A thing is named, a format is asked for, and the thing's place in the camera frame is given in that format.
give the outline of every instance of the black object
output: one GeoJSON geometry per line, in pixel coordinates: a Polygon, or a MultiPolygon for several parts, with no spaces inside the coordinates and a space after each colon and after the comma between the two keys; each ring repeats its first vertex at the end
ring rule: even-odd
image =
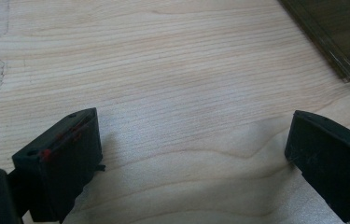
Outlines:
{"type": "Polygon", "coordinates": [[[350,81],[350,0],[280,0],[303,30],[350,81]]]}
{"type": "Polygon", "coordinates": [[[350,130],[296,111],[285,154],[340,219],[350,222],[350,130]]]}
{"type": "Polygon", "coordinates": [[[95,108],[61,119],[12,156],[13,172],[0,170],[0,223],[21,223],[27,210],[63,222],[102,158],[95,108]]]}

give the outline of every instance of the light wood surface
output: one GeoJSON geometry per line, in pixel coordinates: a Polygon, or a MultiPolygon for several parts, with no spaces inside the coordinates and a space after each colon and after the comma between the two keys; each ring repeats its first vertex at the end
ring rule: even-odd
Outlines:
{"type": "Polygon", "coordinates": [[[296,109],[350,128],[350,83],[276,1],[0,0],[0,168],[89,107],[107,169],[66,224],[341,223],[284,147],[296,109]]]}

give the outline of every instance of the table surface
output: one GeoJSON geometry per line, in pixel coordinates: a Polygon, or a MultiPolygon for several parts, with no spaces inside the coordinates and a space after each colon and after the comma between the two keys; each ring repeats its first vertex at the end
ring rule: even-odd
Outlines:
{"type": "Polygon", "coordinates": [[[296,109],[350,128],[350,83],[277,1],[0,0],[0,168],[89,107],[107,169],[64,223],[341,223],[284,147],[296,109]]]}

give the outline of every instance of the wood grain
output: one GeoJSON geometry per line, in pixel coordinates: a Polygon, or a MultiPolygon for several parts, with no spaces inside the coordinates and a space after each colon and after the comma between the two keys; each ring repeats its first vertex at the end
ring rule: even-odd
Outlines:
{"type": "Polygon", "coordinates": [[[341,223],[283,152],[296,109],[350,128],[350,83],[276,1],[0,1],[3,24],[0,168],[98,109],[107,171],[65,223],[341,223]]]}

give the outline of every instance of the wooden table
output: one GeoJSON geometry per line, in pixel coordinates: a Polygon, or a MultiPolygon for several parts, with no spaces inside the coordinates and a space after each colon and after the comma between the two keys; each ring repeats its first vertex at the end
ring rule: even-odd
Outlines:
{"type": "Polygon", "coordinates": [[[107,169],[64,223],[341,223],[284,147],[296,109],[350,128],[350,83],[277,1],[0,0],[0,168],[89,107],[107,169]]]}

